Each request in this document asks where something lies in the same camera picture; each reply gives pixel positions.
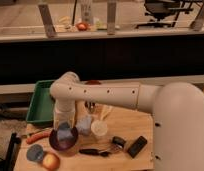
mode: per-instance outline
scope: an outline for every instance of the apple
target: apple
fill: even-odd
[[[42,160],[42,165],[50,171],[56,170],[59,168],[60,159],[56,154],[47,152]]]

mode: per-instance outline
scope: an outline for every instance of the red object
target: red object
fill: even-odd
[[[30,137],[28,137],[26,139],[26,143],[27,144],[33,144],[34,142],[36,142],[37,140],[40,140],[42,138],[46,138],[46,137],[49,137],[50,136],[50,133],[51,133],[51,130],[49,131],[44,131],[44,132],[40,132],[40,133],[37,133],[37,134],[33,134],[31,135]]]
[[[98,80],[89,80],[85,84],[88,84],[88,85],[99,85],[101,83]]]
[[[86,31],[89,25],[87,23],[81,22],[76,24],[76,27],[78,28],[79,31]]]

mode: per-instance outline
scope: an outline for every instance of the orange object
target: orange object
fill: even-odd
[[[48,170],[56,170],[59,168],[60,159],[59,157],[51,152],[47,152],[42,160],[42,166]]]
[[[78,28],[79,31],[86,31],[89,25],[87,23],[81,22],[76,24],[76,27]]]
[[[51,133],[51,130],[49,131],[44,131],[44,132],[40,132],[40,133],[37,133],[37,134],[33,134],[31,135],[30,137],[28,137],[26,139],[26,143],[27,144],[32,144],[34,142],[36,142],[37,140],[40,140],[42,138],[46,138],[46,137],[49,137],[50,136],[50,133]]]

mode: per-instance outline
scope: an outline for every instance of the office chair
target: office chair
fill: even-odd
[[[144,6],[148,11],[145,15],[153,16],[156,18],[156,21],[150,20],[148,23],[138,24],[136,28],[139,28],[140,26],[172,27],[172,23],[164,23],[161,22],[161,20],[180,12],[189,12],[193,10],[191,7],[181,7],[180,0],[145,0]]]

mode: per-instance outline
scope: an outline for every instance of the chair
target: chair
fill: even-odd
[[[8,145],[8,150],[7,150],[7,154],[5,159],[0,158],[0,170],[2,171],[9,171],[9,170],[13,170],[13,168],[11,168],[11,164],[12,164],[12,154],[13,151],[15,150],[15,144],[20,144],[21,143],[21,139],[17,137],[16,133],[12,133],[11,134],[11,139]]]
[[[164,23],[161,22],[161,20],[180,12],[189,12],[193,10],[190,7],[181,7],[180,0],[145,0],[144,6],[148,11],[145,13],[145,15],[153,16],[156,18],[156,21],[150,20],[148,23],[138,24],[136,28],[139,28],[140,26],[173,27],[172,23]]]

